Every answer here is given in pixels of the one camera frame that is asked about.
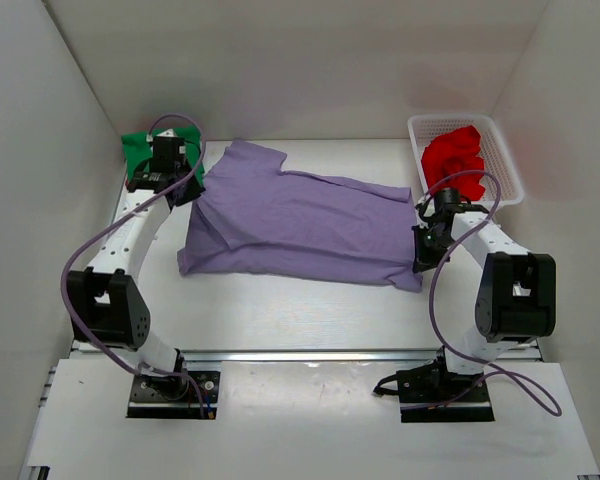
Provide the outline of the purple t-shirt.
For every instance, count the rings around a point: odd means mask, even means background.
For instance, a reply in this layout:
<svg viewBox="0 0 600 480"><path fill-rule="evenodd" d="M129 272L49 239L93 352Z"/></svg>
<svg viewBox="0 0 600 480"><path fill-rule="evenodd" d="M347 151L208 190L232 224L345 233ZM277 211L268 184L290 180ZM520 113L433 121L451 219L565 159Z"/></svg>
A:
<svg viewBox="0 0 600 480"><path fill-rule="evenodd" d="M191 208L181 275L249 273L418 292L408 187L286 170L285 153L236 140Z"/></svg>

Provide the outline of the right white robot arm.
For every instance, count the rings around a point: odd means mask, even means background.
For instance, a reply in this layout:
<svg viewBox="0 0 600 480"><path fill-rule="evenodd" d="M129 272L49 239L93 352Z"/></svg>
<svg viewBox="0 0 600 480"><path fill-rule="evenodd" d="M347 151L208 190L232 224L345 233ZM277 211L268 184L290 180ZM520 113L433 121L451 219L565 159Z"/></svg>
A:
<svg viewBox="0 0 600 480"><path fill-rule="evenodd" d="M556 263L512 240L493 222L488 209L453 188L416 205L413 271L432 270L462 246L481 267L475 325L454 344L444 344L444 364L428 376L429 391L451 400L464 388L463 376L476 376L505 351L553 334L556 326Z"/></svg>

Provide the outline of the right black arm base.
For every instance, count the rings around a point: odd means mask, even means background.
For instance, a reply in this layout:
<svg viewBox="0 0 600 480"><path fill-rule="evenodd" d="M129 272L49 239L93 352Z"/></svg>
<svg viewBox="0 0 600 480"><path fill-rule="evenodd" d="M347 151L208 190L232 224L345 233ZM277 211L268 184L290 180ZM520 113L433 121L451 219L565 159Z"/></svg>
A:
<svg viewBox="0 0 600 480"><path fill-rule="evenodd" d="M397 397L403 424L495 420L484 376L451 373L441 358L382 378L373 394Z"/></svg>

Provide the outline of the white plastic basket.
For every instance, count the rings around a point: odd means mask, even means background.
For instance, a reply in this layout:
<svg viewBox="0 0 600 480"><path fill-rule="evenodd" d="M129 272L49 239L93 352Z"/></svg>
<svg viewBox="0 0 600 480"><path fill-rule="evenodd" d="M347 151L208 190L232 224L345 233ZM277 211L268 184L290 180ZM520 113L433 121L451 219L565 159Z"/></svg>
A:
<svg viewBox="0 0 600 480"><path fill-rule="evenodd" d="M524 189L504 137L482 114L425 114L408 120L422 190L453 187L490 206L501 188L502 207L520 203Z"/></svg>

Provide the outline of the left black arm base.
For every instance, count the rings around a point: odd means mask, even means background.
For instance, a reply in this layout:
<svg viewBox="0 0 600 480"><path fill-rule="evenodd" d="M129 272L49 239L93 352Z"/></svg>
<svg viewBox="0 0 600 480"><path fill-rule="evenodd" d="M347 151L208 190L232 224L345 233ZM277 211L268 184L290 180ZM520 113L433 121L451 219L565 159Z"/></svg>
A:
<svg viewBox="0 0 600 480"><path fill-rule="evenodd" d="M220 370L189 370L200 395L180 377L135 376L126 416L132 419L215 420L220 394Z"/></svg>

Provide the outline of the green folded t-shirt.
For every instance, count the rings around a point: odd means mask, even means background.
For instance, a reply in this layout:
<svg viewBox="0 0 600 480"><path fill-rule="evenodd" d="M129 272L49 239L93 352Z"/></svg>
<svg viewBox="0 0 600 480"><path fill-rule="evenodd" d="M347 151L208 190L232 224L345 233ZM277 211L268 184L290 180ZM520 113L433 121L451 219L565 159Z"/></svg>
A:
<svg viewBox="0 0 600 480"><path fill-rule="evenodd" d="M185 139L186 158L190 167L193 167L200 157L200 132L196 127L176 127L176 128L158 128L153 132L153 136L157 137L165 131L172 131L176 136ZM148 160L152 156L152 151L149 143L146 140L147 132L136 132L126 134L121 137L122 149L127 165L127 181L132 179L134 172L143 162L146 165L143 171L148 170Z"/></svg>

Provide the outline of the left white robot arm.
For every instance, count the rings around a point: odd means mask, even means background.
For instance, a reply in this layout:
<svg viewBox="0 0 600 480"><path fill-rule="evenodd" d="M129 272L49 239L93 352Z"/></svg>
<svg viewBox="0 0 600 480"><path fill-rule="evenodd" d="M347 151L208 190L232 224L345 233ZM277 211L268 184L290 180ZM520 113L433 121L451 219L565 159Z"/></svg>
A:
<svg viewBox="0 0 600 480"><path fill-rule="evenodd" d="M181 352L151 327L151 314L137 285L158 230L173 209L204 191L198 177L206 143L173 130L147 137L149 156L127 181L114 222L79 247L61 274L61 296L74 337L134 375L154 376L168 398L188 389Z"/></svg>

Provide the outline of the red crumpled t-shirt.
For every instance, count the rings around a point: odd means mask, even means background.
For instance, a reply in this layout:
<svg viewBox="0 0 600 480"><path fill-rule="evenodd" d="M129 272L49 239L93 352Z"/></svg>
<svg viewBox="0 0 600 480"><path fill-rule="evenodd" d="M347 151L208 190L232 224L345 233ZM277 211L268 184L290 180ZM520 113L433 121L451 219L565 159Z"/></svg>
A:
<svg viewBox="0 0 600 480"><path fill-rule="evenodd" d="M425 148L422 168L427 186L431 187L444 178L462 171L483 171L484 159L479 156L481 135L474 126L467 126L436 137ZM482 174L455 177L441 184L441 188L455 188L471 201L478 201L485 193L481 185Z"/></svg>

